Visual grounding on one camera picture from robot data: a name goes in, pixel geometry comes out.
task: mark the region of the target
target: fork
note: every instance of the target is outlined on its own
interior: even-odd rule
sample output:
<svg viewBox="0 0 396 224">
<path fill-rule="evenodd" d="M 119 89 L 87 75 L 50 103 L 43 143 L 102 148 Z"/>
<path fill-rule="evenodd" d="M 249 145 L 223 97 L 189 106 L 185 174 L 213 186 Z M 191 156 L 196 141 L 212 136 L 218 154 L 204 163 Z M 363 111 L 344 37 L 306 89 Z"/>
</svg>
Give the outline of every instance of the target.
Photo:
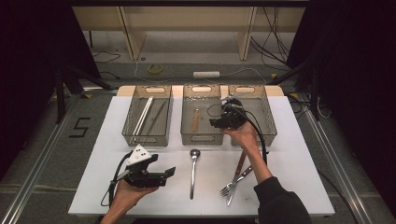
<svg viewBox="0 0 396 224">
<path fill-rule="evenodd" d="M 244 171 L 244 173 L 242 173 L 238 179 L 236 180 L 236 182 L 239 182 L 240 180 L 242 180 L 243 178 L 245 178 L 245 176 L 248 175 L 248 173 L 250 173 L 253 170 L 253 167 L 251 167 L 251 165 Z M 222 197 L 225 197 L 228 195 L 228 192 L 230 192 L 230 186 L 232 183 L 228 183 L 221 191 L 220 191 L 220 195 Z"/>
</svg>

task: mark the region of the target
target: metal spoon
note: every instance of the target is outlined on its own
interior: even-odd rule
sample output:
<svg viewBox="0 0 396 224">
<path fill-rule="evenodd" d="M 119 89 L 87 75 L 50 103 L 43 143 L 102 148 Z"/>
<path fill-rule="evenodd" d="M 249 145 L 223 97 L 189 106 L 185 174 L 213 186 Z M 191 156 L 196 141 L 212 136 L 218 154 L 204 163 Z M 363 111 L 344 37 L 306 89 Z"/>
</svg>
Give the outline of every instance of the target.
<svg viewBox="0 0 396 224">
<path fill-rule="evenodd" d="M 197 162 L 198 157 L 201 155 L 201 151 L 198 149 L 192 149 L 190 151 L 190 155 L 192 158 L 192 174 L 191 174 L 191 189 L 190 189 L 190 199 L 194 197 L 194 181 L 195 181 L 195 163 Z"/>
</svg>

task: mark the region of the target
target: black sleeve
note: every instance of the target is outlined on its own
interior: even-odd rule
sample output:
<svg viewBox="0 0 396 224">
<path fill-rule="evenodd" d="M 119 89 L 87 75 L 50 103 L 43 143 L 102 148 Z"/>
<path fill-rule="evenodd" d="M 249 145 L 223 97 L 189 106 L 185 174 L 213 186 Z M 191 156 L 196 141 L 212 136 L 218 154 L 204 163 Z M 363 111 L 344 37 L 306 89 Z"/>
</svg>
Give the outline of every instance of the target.
<svg viewBox="0 0 396 224">
<path fill-rule="evenodd" d="M 259 198 L 259 221 L 261 224 L 272 223 L 312 223 L 300 198 L 294 192 L 282 188 L 274 176 L 254 187 Z"/>
</svg>

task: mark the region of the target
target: white tabletop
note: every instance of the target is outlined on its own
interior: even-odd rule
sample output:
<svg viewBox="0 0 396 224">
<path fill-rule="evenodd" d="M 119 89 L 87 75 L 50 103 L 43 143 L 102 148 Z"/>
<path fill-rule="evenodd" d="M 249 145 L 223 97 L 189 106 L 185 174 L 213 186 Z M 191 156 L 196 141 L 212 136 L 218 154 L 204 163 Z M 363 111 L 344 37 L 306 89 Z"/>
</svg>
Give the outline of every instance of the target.
<svg viewBox="0 0 396 224">
<path fill-rule="evenodd" d="M 106 213 L 108 208 L 100 203 L 120 160 L 131 150 L 121 135 L 131 99 L 113 97 L 69 214 Z M 267 148 L 270 170 L 286 190 L 296 192 L 311 216 L 333 215 L 332 204 L 287 97 L 269 97 L 269 103 L 277 129 L 274 142 Z M 176 166 L 175 175 L 168 178 L 165 187 L 147 195 L 127 214 L 134 217 L 257 217 L 259 201 L 253 190 L 257 185 L 253 172 L 238 183 L 230 206 L 219 195 L 219 191 L 233 179 L 241 149 L 231 145 L 228 135 L 224 136 L 221 146 L 183 146 L 181 107 L 182 98 L 175 97 L 168 147 L 146 147 L 150 153 L 159 154 L 159 159 L 148 167 L 149 172 L 162 173 Z M 191 200 L 190 150 L 193 148 L 201 150 L 201 157 L 196 165 L 194 199 Z M 244 169 L 248 166 L 246 159 Z"/>
</svg>

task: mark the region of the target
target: person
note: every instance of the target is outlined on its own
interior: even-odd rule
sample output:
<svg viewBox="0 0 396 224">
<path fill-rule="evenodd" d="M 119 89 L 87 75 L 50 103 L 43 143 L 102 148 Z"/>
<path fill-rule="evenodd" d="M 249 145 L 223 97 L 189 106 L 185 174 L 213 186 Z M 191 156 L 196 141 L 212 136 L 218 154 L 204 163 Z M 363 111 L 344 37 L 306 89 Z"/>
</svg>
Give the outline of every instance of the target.
<svg viewBox="0 0 396 224">
<path fill-rule="evenodd" d="M 294 192 L 286 191 L 278 179 L 271 174 L 256 142 L 256 131 L 246 122 L 237 130 L 224 129 L 224 134 L 233 138 L 246 152 L 258 185 L 254 190 L 259 199 L 259 221 L 265 224 L 308 224 L 312 223 L 300 198 Z M 148 193 L 156 189 L 138 189 L 121 180 L 117 185 L 113 204 L 101 223 L 116 223 L 126 212 Z"/>
</svg>

